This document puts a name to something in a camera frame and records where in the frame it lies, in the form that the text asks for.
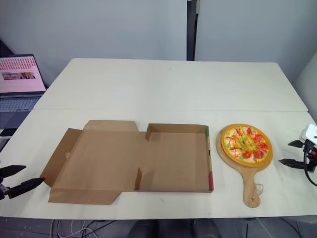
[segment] box flap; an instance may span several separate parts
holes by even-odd
[[[52,188],[50,191],[49,202],[109,205],[120,194],[121,191],[84,191],[79,189]]]
[[[90,120],[84,130],[133,132],[138,131],[138,128],[132,120]]]
[[[166,133],[205,133],[205,125],[196,124],[154,124],[150,123],[145,135],[145,139],[150,139],[151,132],[166,132]]]
[[[55,149],[49,162],[46,164],[40,177],[45,178],[44,182],[52,187],[66,161],[66,153],[70,152],[75,145],[82,130],[69,128],[62,140]]]

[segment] open cardboard box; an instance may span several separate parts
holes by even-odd
[[[91,120],[68,129],[44,168],[49,202],[111,204],[123,191],[211,192],[209,129]]]

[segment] white wall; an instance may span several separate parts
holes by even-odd
[[[0,0],[0,38],[47,84],[72,58],[186,60],[186,0]]]
[[[293,82],[316,51],[316,0],[201,0],[196,60],[277,62]]]
[[[317,52],[294,83],[294,87],[317,121]]]

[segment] toy pizza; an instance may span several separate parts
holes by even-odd
[[[247,167],[265,165],[272,158],[268,137],[251,125],[228,126],[221,136],[221,146],[231,160]]]

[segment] cable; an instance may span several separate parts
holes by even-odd
[[[74,232],[73,232],[73,229],[72,229],[72,227],[73,227],[73,222],[74,222],[74,220],[71,220],[71,224],[70,224],[70,232],[71,232],[71,233],[74,233]]]
[[[317,187],[317,183],[314,183],[314,181],[312,181],[312,179],[309,177],[308,174],[308,170],[307,170],[307,152],[304,152],[304,171],[305,171],[305,175],[307,177],[307,179],[309,180],[309,182],[311,182],[311,184],[315,185]]]
[[[94,222],[95,222],[95,220],[92,220],[92,221],[88,224],[88,226],[86,226],[86,228],[89,228],[89,226],[90,226],[92,223],[94,223]],[[81,233],[81,238],[83,238],[85,235],[86,235],[86,230],[84,230],[84,231]]]
[[[106,227],[106,226],[108,226],[108,225],[110,225],[111,223],[114,223],[114,222],[116,222],[116,221],[109,222],[109,223],[107,223],[107,224],[105,224],[105,225],[103,225],[103,226],[101,226],[101,227],[95,229],[94,231],[91,231],[90,233],[84,235],[83,237],[88,236],[88,235],[90,235],[91,233],[96,232],[96,231],[100,230],[101,228],[104,228],[104,227]]]
[[[246,238],[248,238],[248,226],[249,226],[249,224],[247,223]]]
[[[268,235],[273,238],[273,236],[270,234],[270,232],[268,232],[268,230],[266,229],[266,227],[262,224],[262,222],[259,220],[259,218],[257,218],[257,221],[261,224],[261,226],[264,228],[264,230],[266,231],[266,233],[268,233]]]
[[[54,223],[54,220],[52,220],[51,222],[50,238],[53,238],[53,223]]]
[[[300,235],[302,235],[302,234],[301,234],[301,230],[299,229],[297,220],[296,220],[296,226],[297,226],[298,233],[299,233]]]
[[[286,222],[287,224],[289,224],[294,229],[294,231],[296,231],[296,233],[298,234],[300,238],[303,238],[302,235],[299,233],[299,231],[290,222],[286,221],[284,218],[281,218],[281,217],[280,219]]]
[[[83,229],[80,229],[79,231],[76,231],[76,232],[74,232],[74,233],[72,233],[72,234],[70,234],[70,235],[68,235],[68,236],[65,236],[65,237],[62,237],[60,234],[59,234],[59,231],[58,231],[58,229],[59,229],[59,223],[60,223],[60,220],[58,221],[58,223],[57,223],[57,236],[59,237],[59,238],[68,238],[68,237],[71,237],[71,236],[73,236],[73,235],[75,235],[75,234],[77,234],[77,233],[80,233],[80,232],[82,232],[83,230],[89,230],[89,231],[91,231],[89,234],[93,234],[94,236],[95,236],[95,238],[98,238],[98,236],[96,236],[96,234],[94,233],[94,231],[92,231],[91,229],[89,229],[89,228],[83,228]]]

